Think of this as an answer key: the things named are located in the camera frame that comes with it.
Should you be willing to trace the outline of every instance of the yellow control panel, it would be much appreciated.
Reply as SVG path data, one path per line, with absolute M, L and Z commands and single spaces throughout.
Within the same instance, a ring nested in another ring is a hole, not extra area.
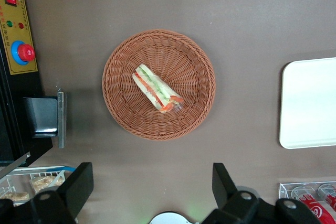
M 10 74 L 36 72 L 25 0 L 0 0 L 0 24 Z

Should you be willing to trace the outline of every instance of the green indicator light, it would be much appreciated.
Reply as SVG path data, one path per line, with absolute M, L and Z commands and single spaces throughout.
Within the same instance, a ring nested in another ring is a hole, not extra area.
M 13 23 L 10 20 L 7 20 L 7 26 L 12 27 Z

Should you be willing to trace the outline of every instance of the sandwich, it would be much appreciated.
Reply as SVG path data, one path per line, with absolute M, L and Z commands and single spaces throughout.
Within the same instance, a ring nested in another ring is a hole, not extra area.
M 182 108 L 183 98 L 155 75 L 146 65 L 141 64 L 132 74 L 141 91 L 161 113 Z

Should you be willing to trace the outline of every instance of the woven basket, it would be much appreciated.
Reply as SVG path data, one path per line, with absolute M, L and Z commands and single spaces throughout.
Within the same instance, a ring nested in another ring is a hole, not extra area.
M 132 79 L 137 66 L 148 66 L 183 99 L 178 112 L 162 114 Z M 102 80 L 105 103 L 114 119 L 132 134 L 170 140 L 199 126 L 215 96 L 215 75 L 204 51 L 188 37 L 148 30 L 121 43 L 108 59 Z

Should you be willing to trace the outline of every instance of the blue button ring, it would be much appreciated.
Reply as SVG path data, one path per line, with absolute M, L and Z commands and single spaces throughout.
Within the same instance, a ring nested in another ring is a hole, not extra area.
M 20 56 L 18 54 L 18 48 L 20 45 L 24 44 L 23 41 L 21 40 L 17 40 L 15 42 L 13 42 L 12 44 L 12 47 L 11 47 L 11 53 L 12 53 L 12 56 L 13 56 L 13 59 L 15 60 L 16 63 L 18 63 L 19 65 L 27 65 L 29 63 L 29 61 L 23 61 L 20 59 Z

